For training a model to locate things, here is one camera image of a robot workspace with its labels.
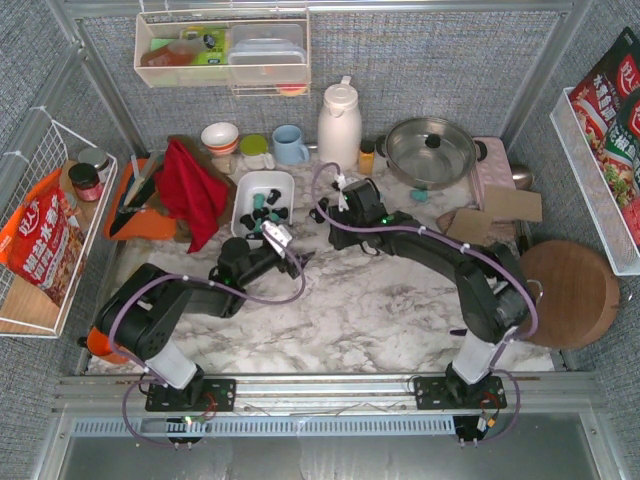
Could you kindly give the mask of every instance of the round wooden board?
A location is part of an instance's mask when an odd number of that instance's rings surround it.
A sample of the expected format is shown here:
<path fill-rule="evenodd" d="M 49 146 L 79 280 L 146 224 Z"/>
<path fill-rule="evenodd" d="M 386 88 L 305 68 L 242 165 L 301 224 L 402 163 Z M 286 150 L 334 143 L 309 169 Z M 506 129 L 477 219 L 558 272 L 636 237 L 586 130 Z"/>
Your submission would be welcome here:
<path fill-rule="evenodd" d="M 598 340 L 618 312 L 620 288 L 607 261 L 580 244 L 551 240 L 524 253 L 525 278 L 538 280 L 540 324 L 527 341 L 552 348 L 579 348 Z M 537 295 L 538 287 L 529 283 Z M 527 324 L 521 331 L 526 331 Z"/>

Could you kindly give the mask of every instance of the orange bottle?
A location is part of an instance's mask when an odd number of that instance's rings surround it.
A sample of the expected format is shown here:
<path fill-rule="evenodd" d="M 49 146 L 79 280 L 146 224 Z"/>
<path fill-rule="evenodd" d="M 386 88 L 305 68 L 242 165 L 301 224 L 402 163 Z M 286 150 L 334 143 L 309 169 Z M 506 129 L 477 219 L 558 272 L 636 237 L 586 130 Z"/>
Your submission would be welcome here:
<path fill-rule="evenodd" d="M 191 40 L 174 40 L 164 47 L 145 53 L 140 59 L 143 67 L 180 67 L 189 65 L 196 55 L 213 48 L 213 35 L 203 35 Z"/>

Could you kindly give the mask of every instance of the red jar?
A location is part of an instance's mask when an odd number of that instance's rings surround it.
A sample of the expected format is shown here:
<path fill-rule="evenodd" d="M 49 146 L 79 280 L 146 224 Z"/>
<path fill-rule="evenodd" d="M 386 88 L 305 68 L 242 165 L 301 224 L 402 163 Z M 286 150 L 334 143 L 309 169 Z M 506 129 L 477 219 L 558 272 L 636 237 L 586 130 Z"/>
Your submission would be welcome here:
<path fill-rule="evenodd" d="M 85 202 L 95 202 L 102 195 L 98 170 L 88 163 L 77 163 L 69 169 L 69 179 L 76 195 Z"/>

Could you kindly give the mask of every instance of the mug handle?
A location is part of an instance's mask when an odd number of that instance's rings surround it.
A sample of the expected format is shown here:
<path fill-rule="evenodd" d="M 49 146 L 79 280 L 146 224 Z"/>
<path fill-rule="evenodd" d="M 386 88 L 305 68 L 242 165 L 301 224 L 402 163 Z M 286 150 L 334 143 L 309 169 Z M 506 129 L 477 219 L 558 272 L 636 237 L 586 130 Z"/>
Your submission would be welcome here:
<path fill-rule="evenodd" d="M 300 151 L 302 152 L 302 157 L 304 158 L 305 162 L 309 161 L 309 149 L 307 148 L 306 145 L 300 145 Z"/>
<path fill-rule="evenodd" d="M 273 159 L 273 155 L 271 155 L 270 153 L 264 154 L 264 166 L 269 170 L 273 170 L 274 168 L 276 168 L 276 161 Z"/>

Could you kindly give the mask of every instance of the green lid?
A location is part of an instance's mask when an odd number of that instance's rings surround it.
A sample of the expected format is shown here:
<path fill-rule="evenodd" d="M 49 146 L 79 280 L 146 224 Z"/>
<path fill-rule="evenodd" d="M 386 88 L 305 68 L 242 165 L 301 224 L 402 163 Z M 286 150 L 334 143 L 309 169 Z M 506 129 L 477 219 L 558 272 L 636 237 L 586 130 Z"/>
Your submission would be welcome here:
<path fill-rule="evenodd" d="M 267 153 L 267 139 L 262 135 L 247 135 L 240 141 L 240 151 L 245 155 Z"/>

